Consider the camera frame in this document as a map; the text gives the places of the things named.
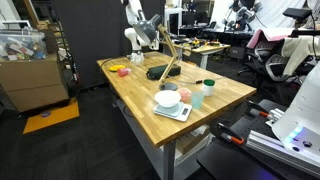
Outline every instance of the teal cup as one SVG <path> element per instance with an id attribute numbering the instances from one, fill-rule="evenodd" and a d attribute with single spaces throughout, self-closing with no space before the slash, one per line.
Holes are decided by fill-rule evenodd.
<path id="1" fill-rule="evenodd" d="M 192 92 L 191 93 L 191 104 L 193 108 L 201 108 L 204 95 L 202 92 Z"/>

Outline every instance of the cup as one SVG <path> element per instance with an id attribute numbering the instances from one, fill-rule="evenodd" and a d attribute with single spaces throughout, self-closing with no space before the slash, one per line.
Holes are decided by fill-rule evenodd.
<path id="1" fill-rule="evenodd" d="M 205 79 L 203 81 L 203 86 L 201 88 L 203 95 L 212 96 L 213 94 L 213 86 L 215 82 L 212 79 Z"/>
<path id="2" fill-rule="evenodd" d="M 191 104 L 193 108 L 201 108 L 204 95 L 202 92 L 192 92 L 191 93 Z"/>
<path id="3" fill-rule="evenodd" d="M 181 101 L 188 101 L 191 96 L 191 91 L 188 88 L 180 88 L 178 92 L 181 95 Z"/>

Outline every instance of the table leg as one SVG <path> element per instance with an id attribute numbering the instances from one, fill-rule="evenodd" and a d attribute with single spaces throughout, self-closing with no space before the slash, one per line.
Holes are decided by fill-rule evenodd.
<path id="1" fill-rule="evenodd" d="M 174 175 L 174 156 L 175 156 L 176 142 L 172 141 L 164 145 L 164 159 L 163 159 L 163 179 L 172 180 Z"/>
<path id="2" fill-rule="evenodd" d="M 202 54 L 200 68 L 207 69 L 208 54 Z"/>

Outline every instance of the black floor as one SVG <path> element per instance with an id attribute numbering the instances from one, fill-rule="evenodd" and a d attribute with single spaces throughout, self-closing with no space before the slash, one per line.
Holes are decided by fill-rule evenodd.
<path id="1" fill-rule="evenodd" d="M 208 63 L 209 70 L 250 85 L 251 74 L 235 75 L 242 68 L 235 60 Z M 289 102 L 294 90 L 285 92 Z M 262 98 L 270 99 L 260 91 L 251 97 Z M 26 117 L 5 110 L 0 115 L 0 179 L 159 179 L 105 86 L 83 91 L 78 101 L 80 117 L 26 135 Z M 245 108 L 239 105 L 220 120 L 232 123 Z M 200 169 L 188 179 L 212 178 Z"/>

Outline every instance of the wooden table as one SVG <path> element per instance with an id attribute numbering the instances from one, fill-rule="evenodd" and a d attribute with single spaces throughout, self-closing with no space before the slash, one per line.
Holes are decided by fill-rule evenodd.
<path id="1" fill-rule="evenodd" d="M 192 53 L 201 54 L 200 68 L 207 69 L 208 55 L 216 53 L 216 52 L 219 52 L 219 51 L 222 51 L 225 48 L 229 48 L 230 45 L 226 45 L 226 44 L 224 44 L 224 45 L 221 44 L 220 46 L 204 45 L 204 46 L 201 46 L 201 47 L 196 48 L 196 49 L 191 49 L 188 46 L 174 44 L 174 47 L 181 48 L 183 50 L 187 50 L 187 51 L 190 51 Z"/>
<path id="2" fill-rule="evenodd" d="M 188 82 L 216 79 L 214 94 L 204 98 L 200 109 L 192 109 L 186 122 L 156 115 L 153 113 L 153 108 L 157 104 L 154 95 L 159 92 L 159 83 L 147 79 L 146 72 L 150 67 L 164 65 L 169 61 L 169 56 L 151 52 L 145 53 L 144 63 L 140 66 L 135 66 L 127 58 L 117 58 L 106 63 L 104 63 L 105 60 L 99 60 L 98 64 L 101 66 L 104 63 L 102 70 L 109 79 L 110 85 L 121 98 L 116 101 L 117 105 L 122 111 L 125 111 L 125 106 L 130 109 L 133 117 L 128 116 L 128 112 L 123 112 L 123 114 L 160 178 L 185 179 L 199 166 L 194 157 L 193 162 L 188 161 L 189 158 L 185 161 L 186 163 L 183 162 L 174 167 L 175 140 L 179 136 L 210 122 L 229 108 L 238 105 L 253 95 L 256 89 L 180 62 L 181 74 L 175 78 L 168 78 L 168 82 L 176 83 L 179 87 L 187 87 L 191 91 L 200 91 L 201 84 L 183 86 L 177 79 Z M 108 70 L 110 66 L 115 64 L 126 65 L 132 71 L 127 76 L 119 77 L 117 73 Z"/>

